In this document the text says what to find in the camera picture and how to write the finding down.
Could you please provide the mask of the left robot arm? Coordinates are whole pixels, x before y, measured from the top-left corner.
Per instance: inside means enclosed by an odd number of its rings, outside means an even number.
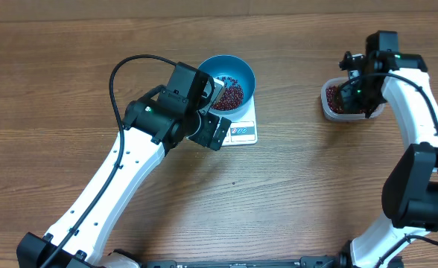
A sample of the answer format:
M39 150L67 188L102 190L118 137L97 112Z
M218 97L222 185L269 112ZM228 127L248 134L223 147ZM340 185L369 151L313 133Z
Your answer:
M118 136L70 209L42 236L27 233L16 249L20 267L140 267L131 254L104 249L135 192L168 152L187 138L219 150L231 121L210 113L223 81L178 62L166 85L116 115Z

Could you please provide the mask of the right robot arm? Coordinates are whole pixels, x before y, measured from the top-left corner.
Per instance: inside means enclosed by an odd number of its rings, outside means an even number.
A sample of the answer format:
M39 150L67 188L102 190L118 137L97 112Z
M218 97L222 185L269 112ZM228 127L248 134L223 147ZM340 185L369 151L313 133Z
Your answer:
M388 104L404 153L381 192L382 213L340 253L337 267L402 267L400 251L438 232L438 105L428 67L419 54L403 54L395 31L366 38L364 54L347 51L339 64L348 78L323 105L336 116L369 119Z

